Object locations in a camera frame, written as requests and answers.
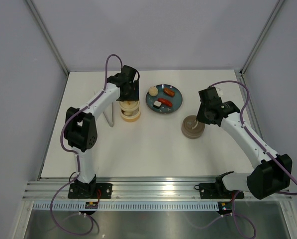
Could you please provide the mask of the yellow lunch box lid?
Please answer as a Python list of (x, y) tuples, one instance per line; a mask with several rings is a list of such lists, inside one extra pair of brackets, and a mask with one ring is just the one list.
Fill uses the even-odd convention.
[(122, 116), (132, 117), (138, 113), (140, 101), (121, 101), (119, 106)]

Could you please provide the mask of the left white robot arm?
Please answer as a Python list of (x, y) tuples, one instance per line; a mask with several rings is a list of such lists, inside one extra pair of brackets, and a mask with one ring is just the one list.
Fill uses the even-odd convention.
[(92, 148), (98, 138), (96, 120), (115, 101), (139, 101), (139, 72), (127, 65), (113, 76), (105, 77), (104, 89), (96, 93), (80, 108), (70, 107), (66, 111), (65, 125), (60, 143), (65, 139), (76, 158), (76, 177), (70, 184), (73, 192), (91, 198), (96, 194), (96, 173), (93, 169)]

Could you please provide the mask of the grey steel lunch box container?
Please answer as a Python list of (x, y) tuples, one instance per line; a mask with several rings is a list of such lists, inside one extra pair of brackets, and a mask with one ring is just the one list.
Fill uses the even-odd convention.
[(195, 129), (182, 126), (181, 131), (183, 135), (189, 139), (197, 139), (202, 136), (204, 132), (204, 126), (203, 127), (196, 127)]

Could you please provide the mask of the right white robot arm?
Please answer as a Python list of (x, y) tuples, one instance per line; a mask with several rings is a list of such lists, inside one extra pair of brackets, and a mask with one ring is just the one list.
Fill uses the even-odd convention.
[(290, 185), (292, 159), (279, 155), (258, 134), (240, 119), (240, 109), (232, 101), (223, 102), (215, 87), (199, 91), (200, 107), (197, 121), (224, 129), (249, 159), (251, 173), (226, 172), (216, 177), (215, 192), (227, 197), (231, 192), (250, 192), (264, 199)]

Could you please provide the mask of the grey lunch box lid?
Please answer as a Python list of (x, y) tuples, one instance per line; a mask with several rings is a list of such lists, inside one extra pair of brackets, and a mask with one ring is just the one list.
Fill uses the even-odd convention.
[(190, 133), (203, 132), (205, 125), (197, 120), (196, 115), (190, 115), (184, 118), (182, 122), (182, 130)]

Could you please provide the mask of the yellow lunch box container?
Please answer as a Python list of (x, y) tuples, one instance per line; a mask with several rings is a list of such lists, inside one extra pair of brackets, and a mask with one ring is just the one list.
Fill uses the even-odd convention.
[(121, 110), (120, 116), (126, 122), (135, 122), (140, 118), (141, 110), (135, 110), (132, 112), (127, 112), (127, 111)]

